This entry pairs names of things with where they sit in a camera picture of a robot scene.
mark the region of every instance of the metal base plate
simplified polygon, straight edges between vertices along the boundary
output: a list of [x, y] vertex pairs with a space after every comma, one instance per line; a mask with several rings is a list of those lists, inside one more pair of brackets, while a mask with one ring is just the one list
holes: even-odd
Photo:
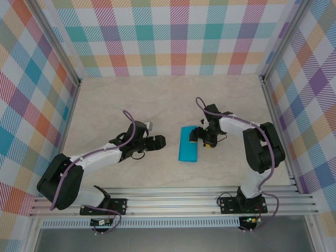
[[[264, 197], [262, 198], [262, 203], [258, 203], [258, 206], [260, 208], [260, 212], [262, 214], [267, 213], [267, 205]], [[259, 209], [255, 206], [249, 208], [247, 211], [242, 212], [240, 210], [240, 207], [236, 201], [236, 197], [221, 197], [219, 198], [219, 204], [220, 206], [220, 213], [221, 214], [259, 214]]]
[[[119, 212], [121, 215], [126, 214], [127, 199], [126, 198], [112, 198], [108, 209]], [[98, 211], [88, 207], [81, 208], [79, 215], [108, 215], [106, 211]]]

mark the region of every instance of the plaid wall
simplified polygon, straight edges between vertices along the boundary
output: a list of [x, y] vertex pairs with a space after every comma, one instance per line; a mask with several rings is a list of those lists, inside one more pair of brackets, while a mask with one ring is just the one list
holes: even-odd
[[0, 251], [18, 251], [75, 85], [24, 0], [0, 0]]
[[[89, 76], [255, 73], [287, 3], [44, 1], [54, 4]], [[52, 19], [49, 11], [45, 12]]]
[[279, 33], [273, 47], [272, 47], [272, 50], [270, 52], [270, 54], [268, 55], [268, 58], [266, 60], [266, 63], [264, 65], [264, 67], [262, 68], [262, 71], [260, 73], [260, 75], [265, 75], [265, 72], [271, 62], [271, 60], [273, 59], [273, 56], [274, 56], [274, 53], [278, 50], [279, 46], [280, 46], [280, 43], [281, 43], [281, 40], [282, 38], [284, 37], [284, 35], [286, 34], [288, 28], [289, 28], [289, 24], [292, 22], [293, 18], [295, 17], [295, 13], [296, 11], [298, 10], [298, 7], [300, 5], [300, 3], [302, 2], [302, 0], [295, 0], [295, 3], [292, 7], [292, 9], [290, 10], [290, 13], [288, 15], [288, 17], [286, 18], [286, 21], [281, 29], [281, 32]]
[[67, 46], [67, 43], [64, 41], [64, 38], [62, 37], [58, 27], [56, 26], [54, 20], [52, 19], [51, 15], [50, 15], [50, 12], [49, 10], [47, 9], [45, 3], [44, 3], [44, 0], [37, 0], [37, 3], [39, 4], [39, 6], [41, 7], [45, 17], [47, 18], [49, 24], [51, 25], [51, 27], [53, 28], [54, 30], [54, 33], [55, 35], [57, 36], [59, 42], [61, 43], [63, 49], [64, 49], [64, 52], [67, 54], [67, 56], [69, 57], [69, 60], [70, 62], [72, 63], [72, 66], [73, 68], [75, 69], [77, 75], [82, 78], [83, 75], [82, 73], [80, 72], [78, 66], [77, 66], [77, 63], [75, 62], [74, 60], [74, 57], [73, 55], [71, 54], [70, 50], [69, 50], [69, 47]]
[[315, 0], [269, 87], [303, 190], [336, 251], [336, 0]]

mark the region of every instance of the red wire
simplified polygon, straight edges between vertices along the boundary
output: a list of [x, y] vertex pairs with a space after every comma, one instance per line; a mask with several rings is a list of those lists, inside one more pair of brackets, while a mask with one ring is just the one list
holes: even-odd
[[258, 205], [256, 205], [256, 207], [258, 208], [259, 210], [259, 217], [261, 216], [261, 210], [260, 210], [260, 207]]
[[[115, 207], [112, 205], [113, 209], [115, 209]], [[110, 214], [109, 214], [110, 215]], [[116, 214], [114, 214], [114, 217], [112, 219], [112, 221], [114, 221], [114, 218], [116, 217]]]

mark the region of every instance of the blue block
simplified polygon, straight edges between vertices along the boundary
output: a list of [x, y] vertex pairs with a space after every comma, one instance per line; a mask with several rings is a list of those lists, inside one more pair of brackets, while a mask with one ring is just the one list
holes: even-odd
[[197, 162], [197, 143], [189, 142], [189, 135], [197, 126], [187, 126], [181, 128], [179, 161]]

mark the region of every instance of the aluminum rail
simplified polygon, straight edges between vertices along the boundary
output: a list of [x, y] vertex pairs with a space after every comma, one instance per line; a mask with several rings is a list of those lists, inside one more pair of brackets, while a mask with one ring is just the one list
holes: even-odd
[[286, 34], [282, 38], [282, 41], [280, 42], [280, 46], [275, 52], [266, 72], [264, 75], [264, 79], [267, 81], [273, 74], [274, 70], [278, 66], [282, 56], [284, 55], [288, 45], [291, 43], [292, 39], [294, 38], [294, 35], [296, 34], [301, 22], [303, 21], [304, 17], [306, 16], [306, 13], [310, 9], [310, 6], [313, 4], [314, 0], [303, 0], [300, 3], [300, 6], [297, 9], [297, 12], [295, 13], [295, 16], [290, 23]]
[[[315, 215], [317, 206], [310, 194], [299, 194], [295, 180], [292, 185], [265, 186], [264, 191], [275, 194], [280, 200], [278, 215]], [[187, 188], [105, 188], [112, 198], [127, 198], [126, 218], [133, 217], [205, 217], [205, 216], [248, 216], [249, 214], [220, 214], [216, 200], [221, 193], [236, 195], [237, 187], [187, 187]], [[268, 213], [276, 208], [276, 200], [265, 197]], [[66, 218], [79, 215], [79, 205], [65, 210], [50, 211], [51, 203], [37, 198], [31, 217]]]
[[72, 63], [69, 60], [69, 57], [64, 51], [60, 41], [54, 33], [53, 28], [51, 27], [46, 16], [44, 15], [43, 10], [36, 2], [36, 0], [25, 0], [25, 3], [27, 4], [37, 23], [40, 25], [43, 34], [48, 39], [50, 45], [52, 46], [62, 65], [66, 69], [69, 77], [77, 86], [79, 86], [80, 77], [77, 75]]

